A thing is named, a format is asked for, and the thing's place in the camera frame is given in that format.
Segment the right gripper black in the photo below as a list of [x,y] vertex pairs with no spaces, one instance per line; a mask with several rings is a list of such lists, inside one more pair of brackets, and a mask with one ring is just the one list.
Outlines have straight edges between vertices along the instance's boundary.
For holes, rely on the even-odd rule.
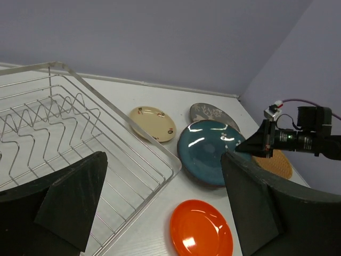
[[271,158],[275,149],[295,151],[299,148],[298,132],[277,129],[276,122],[264,119],[259,129],[236,146],[235,151],[255,157]]

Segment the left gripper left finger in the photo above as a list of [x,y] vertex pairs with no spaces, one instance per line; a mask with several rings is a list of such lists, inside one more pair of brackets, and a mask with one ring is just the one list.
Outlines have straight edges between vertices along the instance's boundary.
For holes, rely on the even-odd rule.
[[63,169],[1,192],[1,255],[85,252],[108,159],[97,151]]

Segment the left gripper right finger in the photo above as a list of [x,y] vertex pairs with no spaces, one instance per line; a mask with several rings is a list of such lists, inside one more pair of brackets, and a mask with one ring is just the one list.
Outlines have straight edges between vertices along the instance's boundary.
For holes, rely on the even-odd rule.
[[243,255],[340,255],[340,195],[272,174],[235,153],[221,157]]

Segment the teal glazed plate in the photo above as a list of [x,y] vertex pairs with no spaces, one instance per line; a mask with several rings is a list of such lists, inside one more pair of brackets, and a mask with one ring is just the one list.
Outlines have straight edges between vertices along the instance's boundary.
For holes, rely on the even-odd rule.
[[178,157],[189,174],[215,187],[225,185],[221,157],[245,141],[233,127],[213,120],[188,125],[177,142]]

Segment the grey deer plate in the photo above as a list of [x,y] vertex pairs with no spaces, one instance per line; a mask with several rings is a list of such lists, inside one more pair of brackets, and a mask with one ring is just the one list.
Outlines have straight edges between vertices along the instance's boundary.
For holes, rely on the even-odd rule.
[[240,133],[240,128],[235,120],[226,112],[211,104],[202,102],[195,103],[190,107],[189,115],[193,123],[201,121],[208,121],[213,124],[219,123],[219,129],[212,128],[212,130],[223,131],[224,129],[228,129]]

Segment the cream patterned small plate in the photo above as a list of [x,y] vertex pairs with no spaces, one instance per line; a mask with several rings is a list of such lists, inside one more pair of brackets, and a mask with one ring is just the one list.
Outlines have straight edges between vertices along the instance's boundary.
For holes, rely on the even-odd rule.
[[149,106],[136,107],[131,110],[129,117],[158,142],[170,141],[176,135],[174,121],[158,108]]

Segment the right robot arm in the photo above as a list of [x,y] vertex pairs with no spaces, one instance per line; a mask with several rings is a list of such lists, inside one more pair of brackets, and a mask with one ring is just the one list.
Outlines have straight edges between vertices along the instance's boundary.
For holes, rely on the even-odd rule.
[[331,134],[332,112],[327,107],[298,107],[297,122],[293,129],[278,127],[282,116],[280,109],[272,105],[265,111],[259,129],[236,146],[236,152],[255,157],[271,158],[274,150],[310,153],[318,157],[340,160],[340,136]]

